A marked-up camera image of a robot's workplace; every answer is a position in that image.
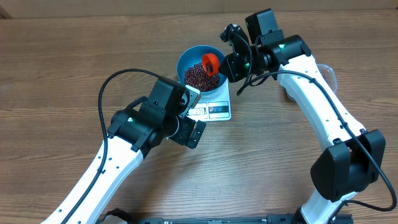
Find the red measuring scoop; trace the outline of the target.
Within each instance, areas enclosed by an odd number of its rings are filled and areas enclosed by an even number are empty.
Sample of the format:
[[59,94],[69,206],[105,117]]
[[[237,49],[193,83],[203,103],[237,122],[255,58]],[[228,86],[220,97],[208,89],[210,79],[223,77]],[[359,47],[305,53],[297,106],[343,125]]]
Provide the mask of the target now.
[[213,53],[204,54],[201,58],[201,64],[209,77],[212,77],[216,73],[218,73],[218,69],[220,67],[220,62],[218,57]]

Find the blue bowl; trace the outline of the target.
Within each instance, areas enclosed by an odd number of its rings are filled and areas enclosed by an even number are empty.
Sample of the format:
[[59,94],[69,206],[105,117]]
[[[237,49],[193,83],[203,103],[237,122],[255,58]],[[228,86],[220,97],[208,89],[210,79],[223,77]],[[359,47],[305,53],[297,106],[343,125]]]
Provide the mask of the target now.
[[[191,47],[190,49],[186,50],[179,58],[178,63],[177,63],[177,76],[178,79],[184,84],[184,74],[185,71],[189,68],[194,66],[196,63],[201,63],[201,58],[204,54],[207,53],[213,53],[218,57],[219,62],[221,62],[224,59],[224,54],[209,45],[197,45],[194,47]],[[227,77],[221,73],[219,73],[220,78],[225,78]]]

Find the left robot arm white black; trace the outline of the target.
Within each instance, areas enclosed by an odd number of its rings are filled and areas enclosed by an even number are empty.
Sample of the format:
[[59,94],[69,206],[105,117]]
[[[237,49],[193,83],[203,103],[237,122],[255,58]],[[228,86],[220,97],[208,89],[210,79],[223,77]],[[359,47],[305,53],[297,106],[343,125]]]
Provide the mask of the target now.
[[201,93],[159,78],[150,95],[117,111],[96,158],[45,223],[95,223],[126,177],[163,139],[196,148],[206,124],[187,116]]

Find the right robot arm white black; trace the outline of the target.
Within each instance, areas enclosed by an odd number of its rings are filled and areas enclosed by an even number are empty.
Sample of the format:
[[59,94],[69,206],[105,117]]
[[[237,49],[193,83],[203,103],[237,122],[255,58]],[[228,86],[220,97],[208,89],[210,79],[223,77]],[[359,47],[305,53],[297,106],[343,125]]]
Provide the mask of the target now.
[[271,9],[248,16],[245,28],[226,26],[220,37],[233,50],[220,64],[220,73],[245,86],[260,85],[269,77],[277,80],[319,140],[322,154],[310,169],[315,190],[291,222],[341,223],[342,207],[384,176],[384,136],[378,130],[368,131],[346,110],[308,45],[299,35],[285,37]]

